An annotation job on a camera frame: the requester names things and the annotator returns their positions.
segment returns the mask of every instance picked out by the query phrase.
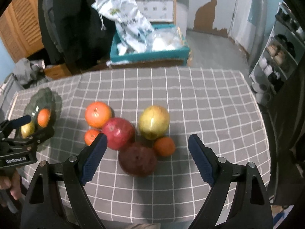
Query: teal storage box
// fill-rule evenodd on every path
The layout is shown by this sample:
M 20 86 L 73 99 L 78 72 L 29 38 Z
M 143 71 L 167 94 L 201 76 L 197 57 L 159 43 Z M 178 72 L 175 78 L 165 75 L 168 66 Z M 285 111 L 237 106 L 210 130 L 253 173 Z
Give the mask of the teal storage box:
M 159 28 L 167 28 L 167 27 L 174 27 L 173 24 L 158 24 L 153 25 L 155 29 Z M 142 53 L 130 53 L 125 54 L 122 56 L 119 56 L 118 50 L 117 50 L 117 44 L 121 43 L 121 40 L 117 34 L 115 33 L 111 45 L 111 51 L 110 51 L 110 59 L 113 63 L 120 62 L 120 61 L 129 61 L 130 63 L 135 62 L 145 62 L 145 61 L 151 61 L 151 60 L 158 60 L 158 59 L 183 59 L 183 65 L 187 64 L 187 60 L 189 57 L 190 48 L 185 42 L 185 46 L 176 49 L 176 50 L 170 50 L 170 51 L 157 51 L 157 52 L 142 52 Z

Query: blue wall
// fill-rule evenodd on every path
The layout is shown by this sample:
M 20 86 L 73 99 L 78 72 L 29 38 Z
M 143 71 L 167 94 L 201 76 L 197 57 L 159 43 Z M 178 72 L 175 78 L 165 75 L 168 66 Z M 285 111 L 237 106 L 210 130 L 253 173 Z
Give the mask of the blue wall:
M 265 36 L 269 37 L 273 24 L 275 22 L 275 15 L 278 11 L 279 3 L 283 2 L 283 0 L 267 0 L 267 19 L 266 19 L 266 28 L 265 28 Z M 248 21 L 251 22 L 253 25 L 257 24 L 258 20 L 258 11 L 257 6 L 259 4 L 259 1 L 253 0 Z
M 0 39 L 0 84 L 2 84 L 7 75 L 13 71 L 14 66 L 14 61 Z

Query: drawstring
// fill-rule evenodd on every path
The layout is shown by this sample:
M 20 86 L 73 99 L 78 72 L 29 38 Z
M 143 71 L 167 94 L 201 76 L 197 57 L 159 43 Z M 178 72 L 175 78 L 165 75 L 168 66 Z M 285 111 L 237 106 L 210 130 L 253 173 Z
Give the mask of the drawstring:
M 105 27 L 104 22 L 103 22 L 103 17 L 102 17 L 102 15 L 101 15 L 101 14 L 99 14 L 99 16 L 100 16 L 101 21 L 102 21 L 101 30 L 102 30 L 102 31 L 103 31 L 103 30 L 106 30 L 106 27 Z

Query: screw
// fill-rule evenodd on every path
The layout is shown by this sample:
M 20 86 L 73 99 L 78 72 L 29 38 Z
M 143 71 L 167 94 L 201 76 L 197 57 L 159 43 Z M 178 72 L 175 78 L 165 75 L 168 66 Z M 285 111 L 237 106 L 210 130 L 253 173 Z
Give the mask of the screw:
M 225 163 L 227 160 L 226 160 L 224 157 L 219 157 L 219 158 L 218 158 L 218 161 L 219 161 L 220 163 Z
M 47 161 L 43 160 L 43 161 L 41 161 L 41 162 L 39 163 L 39 166 L 40 166 L 40 167 L 43 167 L 43 166 L 45 166 L 46 164 L 47 164 Z
M 77 156 L 71 156 L 71 157 L 69 157 L 69 161 L 70 161 L 71 163 L 75 162 L 76 160 L 77 160 Z
M 249 162 L 248 165 L 250 168 L 255 168 L 255 166 L 256 166 L 255 163 L 253 163 L 253 162 Z

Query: human hand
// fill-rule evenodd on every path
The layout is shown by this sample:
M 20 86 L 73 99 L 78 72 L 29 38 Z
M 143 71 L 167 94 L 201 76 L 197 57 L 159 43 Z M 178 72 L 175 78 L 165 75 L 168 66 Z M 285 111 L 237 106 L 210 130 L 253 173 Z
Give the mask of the human hand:
M 21 198 L 21 188 L 20 188 L 20 176 L 15 170 L 11 179 L 8 177 L 0 176 L 0 189 L 10 189 L 10 193 L 15 200 Z

